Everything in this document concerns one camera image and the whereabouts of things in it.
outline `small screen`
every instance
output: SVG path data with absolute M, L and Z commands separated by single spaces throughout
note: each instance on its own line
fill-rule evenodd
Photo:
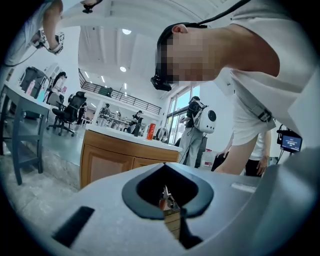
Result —
M 281 146 L 292 151 L 300 151 L 302 143 L 302 138 L 291 137 L 291 136 L 282 136 Z

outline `wooden cabinet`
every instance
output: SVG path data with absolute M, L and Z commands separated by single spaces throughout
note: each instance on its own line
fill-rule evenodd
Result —
M 86 130 L 80 161 L 80 187 L 138 167 L 176 162 L 179 152 L 133 143 Z
M 133 168 L 134 157 L 85 145 L 82 155 L 81 187 L 101 178 L 119 174 Z
M 153 164 L 158 164 L 158 163 L 163 163 L 163 161 L 135 157 L 132 169 L 139 168 L 142 166 L 149 166 L 149 165 L 153 165 Z

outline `gray floor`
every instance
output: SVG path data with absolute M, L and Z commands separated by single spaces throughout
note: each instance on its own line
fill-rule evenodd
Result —
M 30 131 L 36 131 L 38 126 L 36 120 L 23 119 L 23 123 Z M 1 182 L 12 207 L 19 216 L 44 231 L 46 220 L 55 209 L 79 190 L 79 165 L 85 128 L 76 125 L 71 128 L 76 130 L 74 137 L 66 130 L 62 136 L 58 136 L 58 130 L 45 129 L 42 143 L 43 173 L 38 173 L 33 166 L 22 169 L 20 186 L 6 147 L 4 156 L 0 156 Z

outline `ceiling light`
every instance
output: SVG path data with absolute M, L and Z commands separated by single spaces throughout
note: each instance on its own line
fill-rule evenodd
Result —
M 130 35 L 131 33 L 131 30 L 128 30 L 128 29 L 122 29 L 122 32 L 125 34 L 125 35 Z

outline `white backpack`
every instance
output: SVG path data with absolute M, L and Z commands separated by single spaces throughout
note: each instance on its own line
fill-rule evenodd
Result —
M 216 113 L 209 109 L 207 105 L 203 105 L 200 101 L 196 101 L 201 109 L 195 115 L 192 115 L 193 125 L 197 128 L 200 132 L 212 134 L 215 131 L 216 126 Z

